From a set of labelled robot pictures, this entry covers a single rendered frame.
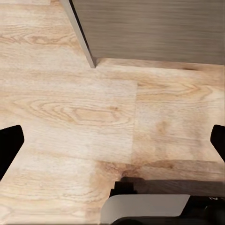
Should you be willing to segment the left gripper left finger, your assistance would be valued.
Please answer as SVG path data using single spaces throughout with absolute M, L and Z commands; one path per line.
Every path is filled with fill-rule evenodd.
M 4 177 L 23 144 L 24 135 L 21 125 L 0 130 L 0 180 Z

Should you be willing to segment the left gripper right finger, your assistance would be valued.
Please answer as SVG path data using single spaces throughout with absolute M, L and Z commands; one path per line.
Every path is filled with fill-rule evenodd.
M 225 162 L 225 126 L 214 125 L 210 136 L 210 142 Z

